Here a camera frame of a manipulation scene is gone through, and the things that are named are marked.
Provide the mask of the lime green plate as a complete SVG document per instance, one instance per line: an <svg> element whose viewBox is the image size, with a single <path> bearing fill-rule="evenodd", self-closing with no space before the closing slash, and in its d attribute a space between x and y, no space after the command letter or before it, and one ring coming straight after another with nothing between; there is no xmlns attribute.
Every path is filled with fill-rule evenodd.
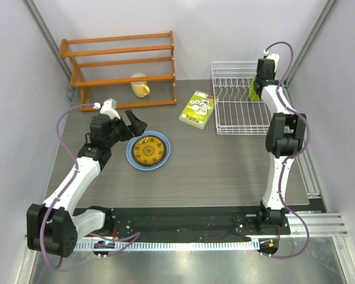
<svg viewBox="0 0 355 284"><path fill-rule="evenodd" d="M248 98L252 102L257 102L260 100L260 97L258 95L258 91L260 89L260 83L257 80L257 76L252 78L250 82L250 87L249 87L249 92L248 92Z"/></svg>

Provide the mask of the yellow patterned plate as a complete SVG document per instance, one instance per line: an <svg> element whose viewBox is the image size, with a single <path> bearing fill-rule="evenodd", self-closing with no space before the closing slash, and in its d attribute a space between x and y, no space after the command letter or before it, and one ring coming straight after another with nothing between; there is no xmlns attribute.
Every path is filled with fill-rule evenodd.
<svg viewBox="0 0 355 284"><path fill-rule="evenodd" d="M140 166L155 166L165 158L166 154L166 143L155 135L138 138L131 147L131 156Z"/></svg>

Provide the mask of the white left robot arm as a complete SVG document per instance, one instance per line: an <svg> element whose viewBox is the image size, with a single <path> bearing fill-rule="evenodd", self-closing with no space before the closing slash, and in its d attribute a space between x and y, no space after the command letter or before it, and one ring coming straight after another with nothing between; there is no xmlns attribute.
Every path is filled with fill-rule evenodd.
<svg viewBox="0 0 355 284"><path fill-rule="evenodd" d="M91 182L111 157L112 147L141 136L147 123L128 109L127 125L116 111L100 112L91 119L85 143L73 155L74 165L60 186L42 203L27 210L27 246L33 251L68 257L76 243L90 233L110 235L114 221L109 208L91 206L75 215L76 206Z"/></svg>

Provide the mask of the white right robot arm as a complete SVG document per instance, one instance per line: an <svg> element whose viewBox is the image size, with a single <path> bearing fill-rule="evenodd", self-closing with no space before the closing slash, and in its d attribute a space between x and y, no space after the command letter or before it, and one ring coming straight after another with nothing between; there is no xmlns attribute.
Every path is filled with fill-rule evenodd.
<svg viewBox="0 0 355 284"><path fill-rule="evenodd" d="M299 153L304 143L305 123L282 93L275 79L277 54L258 59L256 76L250 93L263 101L272 116L267 131L265 147L270 156L266 191L260 202L255 226L261 234L272 234L285 226L285 195L293 155Z"/></svg>

